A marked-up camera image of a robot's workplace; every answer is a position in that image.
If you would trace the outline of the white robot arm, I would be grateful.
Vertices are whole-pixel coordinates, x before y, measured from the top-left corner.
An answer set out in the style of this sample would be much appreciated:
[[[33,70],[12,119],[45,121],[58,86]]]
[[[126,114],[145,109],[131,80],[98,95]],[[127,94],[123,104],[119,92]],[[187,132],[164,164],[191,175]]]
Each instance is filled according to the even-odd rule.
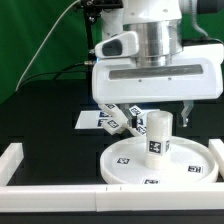
[[[181,19],[185,0],[123,0],[110,19],[122,32],[95,46],[93,99],[110,115],[103,127],[114,134],[141,115],[122,104],[182,101],[187,117],[195,100],[216,99],[223,92],[224,47],[184,47]]]

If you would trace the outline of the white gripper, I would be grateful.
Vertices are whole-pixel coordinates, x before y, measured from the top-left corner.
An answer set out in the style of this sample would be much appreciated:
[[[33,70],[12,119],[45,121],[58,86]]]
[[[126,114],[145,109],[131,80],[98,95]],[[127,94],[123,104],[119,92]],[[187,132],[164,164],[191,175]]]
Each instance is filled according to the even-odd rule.
[[[93,69],[92,95],[99,104],[121,104],[131,128],[137,116],[129,104],[184,101],[182,126],[188,125],[193,100],[216,99],[223,92],[224,46],[187,46],[167,66],[138,68],[131,58],[103,59]]]

